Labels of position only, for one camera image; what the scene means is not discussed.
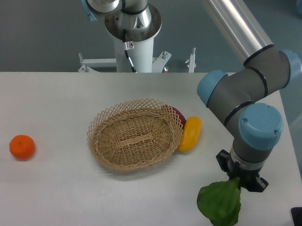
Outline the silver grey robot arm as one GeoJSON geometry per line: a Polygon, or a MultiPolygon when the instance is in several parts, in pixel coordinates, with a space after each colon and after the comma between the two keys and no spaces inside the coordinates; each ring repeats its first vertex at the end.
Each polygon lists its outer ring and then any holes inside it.
{"type": "MultiPolygon", "coordinates": [[[[159,11],[148,0],[80,0],[87,17],[105,19],[117,41],[119,72],[152,72],[158,64],[152,48],[138,43],[152,40],[161,28],[159,11]]],[[[259,171],[278,143],[283,119],[278,110],[261,99],[297,81],[302,72],[299,57],[277,50],[242,0],[200,0],[244,69],[228,75],[221,70],[206,74],[197,86],[203,103],[233,136],[230,151],[217,160],[230,178],[250,192],[268,186],[259,171]]]]}

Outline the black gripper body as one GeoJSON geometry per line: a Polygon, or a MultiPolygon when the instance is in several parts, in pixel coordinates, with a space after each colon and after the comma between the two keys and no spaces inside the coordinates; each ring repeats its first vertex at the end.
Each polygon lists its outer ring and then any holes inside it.
{"type": "Polygon", "coordinates": [[[240,179],[240,188],[245,188],[249,192],[263,192],[268,187],[269,183],[259,174],[265,161],[259,163],[248,162],[240,158],[234,150],[230,152],[221,150],[216,158],[221,170],[230,179],[235,177],[240,179]]]}

